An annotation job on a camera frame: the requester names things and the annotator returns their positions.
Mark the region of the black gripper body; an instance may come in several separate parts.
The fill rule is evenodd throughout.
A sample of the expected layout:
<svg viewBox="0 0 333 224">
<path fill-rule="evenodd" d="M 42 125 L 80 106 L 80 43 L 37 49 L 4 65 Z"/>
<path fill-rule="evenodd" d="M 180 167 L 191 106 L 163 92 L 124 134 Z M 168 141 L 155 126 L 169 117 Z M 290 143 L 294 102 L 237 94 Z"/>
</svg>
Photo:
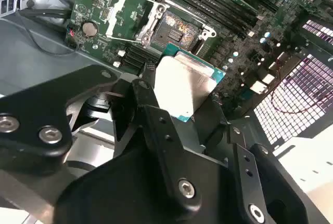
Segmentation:
<svg viewBox="0 0 333 224">
<path fill-rule="evenodd" d="M 240 223 L 226 166 L 180 143 L 137 147 L 69 185 L 56 223 Z"/>
</svg>

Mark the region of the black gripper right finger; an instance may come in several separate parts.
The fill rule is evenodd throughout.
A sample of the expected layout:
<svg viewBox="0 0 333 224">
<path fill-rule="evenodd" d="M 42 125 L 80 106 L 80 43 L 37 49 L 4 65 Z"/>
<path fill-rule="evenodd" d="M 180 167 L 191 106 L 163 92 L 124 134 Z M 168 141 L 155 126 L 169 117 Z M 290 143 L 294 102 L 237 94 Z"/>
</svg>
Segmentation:
<svg viewBox="0 0 333 224">
<path fill-rule="evenodd" d="M 328 223 L 270 150 L 246 144 L 215 96 L 196 110 L 194 121 L 204 154 L 228 169 L 243 223 Z"/>
</svg>

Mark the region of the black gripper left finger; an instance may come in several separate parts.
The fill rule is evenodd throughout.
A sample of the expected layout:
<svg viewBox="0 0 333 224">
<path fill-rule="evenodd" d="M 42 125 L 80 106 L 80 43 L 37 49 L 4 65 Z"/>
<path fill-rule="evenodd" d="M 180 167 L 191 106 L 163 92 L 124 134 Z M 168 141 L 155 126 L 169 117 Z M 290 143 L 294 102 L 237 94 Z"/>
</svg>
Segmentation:
<svg viewBox="0 0 333 224">
<path fill-rule="evenodd" d="M 66 188 L 83 177 L 74 179 L 65 162 L 74 132 L 92 122 L 86 109 L 97 96 L 111 108 L 121 150 L 114 158 L 137 147 L 181 144 L 147 82 L 121 81 L 90 65 L 1 99 L 2 198 L 30 214 L 56 213 Z"/>
</svg>

